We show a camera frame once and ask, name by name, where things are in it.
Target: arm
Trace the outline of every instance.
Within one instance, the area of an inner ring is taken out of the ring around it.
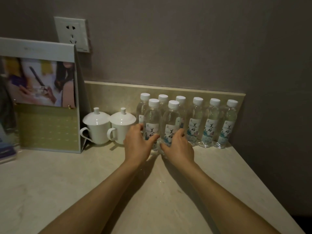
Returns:
[[[171,147],[161,144],[169,161],[188,179],[209,210],[221,234],[279,234],[267,221],[211,179],[194,162],[194,150],[180,129]]]
[[[53,220],[39,234],[101,233],[108,218],[138,168],[147,160],[155,134],[148,141],[141,135],[142,124],[132,126],[124,140],[125,161],[106,180]]]

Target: lid knob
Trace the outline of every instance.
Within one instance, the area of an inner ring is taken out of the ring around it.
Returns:
[[[94,114],[99,114],[99,108],[93,108]]]
[[[126,114],[126,108],[121,108],[120,112],[121,112],[121,114],[125,115]]]

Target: white wall socket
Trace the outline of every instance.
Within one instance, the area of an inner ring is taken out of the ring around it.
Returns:
[[[86,20],[54,17],[60,43],[76,45],[78,52],[90,52]]]

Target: countertop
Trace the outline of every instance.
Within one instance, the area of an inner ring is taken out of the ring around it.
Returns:
[[[233,147],[194,147],[195,161],[215,181],[282,234],[304,233]],[[122,162],[114,143],[82,154],[22,150],[0,165],[0,233],[37,233],[108,177]],[[104,233],[219,233],[197,193],[161,156],[150,157]]]

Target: gray wall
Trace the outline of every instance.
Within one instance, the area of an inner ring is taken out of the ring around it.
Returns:
[[[57,41],[85,18],[89,80],[247,94],[232,144],[291,214],[312,215],[310,0],[0,0],[0,35]]]

